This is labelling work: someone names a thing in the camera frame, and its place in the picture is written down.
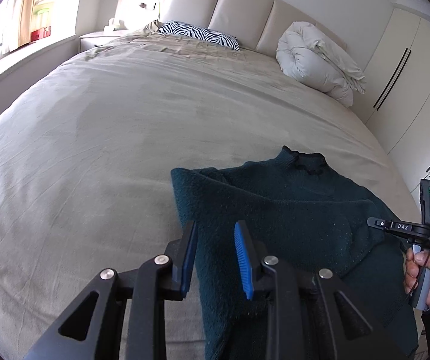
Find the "nightstand drawer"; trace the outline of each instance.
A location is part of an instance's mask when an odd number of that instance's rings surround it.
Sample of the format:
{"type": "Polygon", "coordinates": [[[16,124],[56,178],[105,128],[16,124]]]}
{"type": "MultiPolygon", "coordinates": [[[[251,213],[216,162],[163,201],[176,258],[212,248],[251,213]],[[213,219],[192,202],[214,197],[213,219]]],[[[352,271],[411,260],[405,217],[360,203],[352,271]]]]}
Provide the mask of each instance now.
{"type": "Polygon", "coordinates": [[[103,46],[116,39],[115,37],[82,38],[80,39],[80,52],[90,50],[93,47],[103,46]]]}

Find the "beige bed sheet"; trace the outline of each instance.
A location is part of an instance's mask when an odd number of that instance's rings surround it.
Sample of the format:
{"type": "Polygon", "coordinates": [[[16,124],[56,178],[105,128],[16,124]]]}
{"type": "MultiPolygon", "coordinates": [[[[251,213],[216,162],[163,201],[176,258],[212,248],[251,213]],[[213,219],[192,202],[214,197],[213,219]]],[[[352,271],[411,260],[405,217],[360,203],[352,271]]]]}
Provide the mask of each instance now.
{"type": "MultiPolygon", "coordinates": [[[[0,354],[22,358],[100,270],[137,268],[181,235],[172,168],[235,167],[282,145],[321,152],[419,219],[363,123],[270,57],[145,28],[39,81],[0,116],[0,354]]],[[[203,358],[196,274],[166,304],[166,338],[169,358],[203,358]]]]}

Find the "headboard panel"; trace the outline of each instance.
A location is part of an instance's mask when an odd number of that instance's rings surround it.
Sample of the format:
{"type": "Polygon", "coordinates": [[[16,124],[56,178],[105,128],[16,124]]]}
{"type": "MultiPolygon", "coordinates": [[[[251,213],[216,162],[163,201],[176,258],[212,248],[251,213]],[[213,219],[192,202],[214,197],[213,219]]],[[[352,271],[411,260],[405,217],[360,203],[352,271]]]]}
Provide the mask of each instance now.
{"type": "Polygon", "coordinates": [[[346,43],[310,16],[282,0],[161,0],[160,21],[179,20],[235,36],[240,46],[275,56],[294,21],[315,24],[344,50],[346,43]]]}

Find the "red box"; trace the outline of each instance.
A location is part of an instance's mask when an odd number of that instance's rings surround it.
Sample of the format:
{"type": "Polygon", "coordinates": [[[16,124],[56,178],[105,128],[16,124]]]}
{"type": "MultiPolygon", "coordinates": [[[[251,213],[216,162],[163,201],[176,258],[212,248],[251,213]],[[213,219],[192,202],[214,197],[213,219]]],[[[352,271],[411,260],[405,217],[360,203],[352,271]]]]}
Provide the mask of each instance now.
{"type": "Polygon", "coordinates": [[[30,37],[30,41],[35,42],[39,39],[50,36],[51,30],[52,30],[52,27],[48,26],[48,27],[40,28],[39,30],[33,31],[30,37]]]}

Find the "zebra print pillow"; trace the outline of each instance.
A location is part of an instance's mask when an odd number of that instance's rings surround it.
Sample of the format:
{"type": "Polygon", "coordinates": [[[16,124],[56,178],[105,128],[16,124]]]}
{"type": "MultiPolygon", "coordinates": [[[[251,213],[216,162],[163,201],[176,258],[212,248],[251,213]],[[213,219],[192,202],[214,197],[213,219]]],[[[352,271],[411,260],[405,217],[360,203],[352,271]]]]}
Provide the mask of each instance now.
{"type": "Polygon", "coordinates": [[[191,38],[200,39],[201,41],[230,47],[233,50],[240,50],[238,40],[234,36],[215,30],[209,30],[208,28],[197,27],[181,21],[168,21],[158,29],[158,32],[170,35],[185,35],[191,38]]]}

